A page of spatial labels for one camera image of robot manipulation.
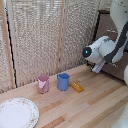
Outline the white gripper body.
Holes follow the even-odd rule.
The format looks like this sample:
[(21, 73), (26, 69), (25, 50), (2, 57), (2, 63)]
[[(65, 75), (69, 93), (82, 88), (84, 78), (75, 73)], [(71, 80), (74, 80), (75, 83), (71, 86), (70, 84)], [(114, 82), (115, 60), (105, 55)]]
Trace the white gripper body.
[(100, 63), (100, 64), (95, 64), (95, 65), (92, 67), (91, 71), (92, 71), (92, 72), (95, 72), (95, 73), (99, 73), (100, 70), (102, 69), (102, 67), (104, 66), (104, 64), (105, 64), (105, 61), (103, 61), (103, 62)]

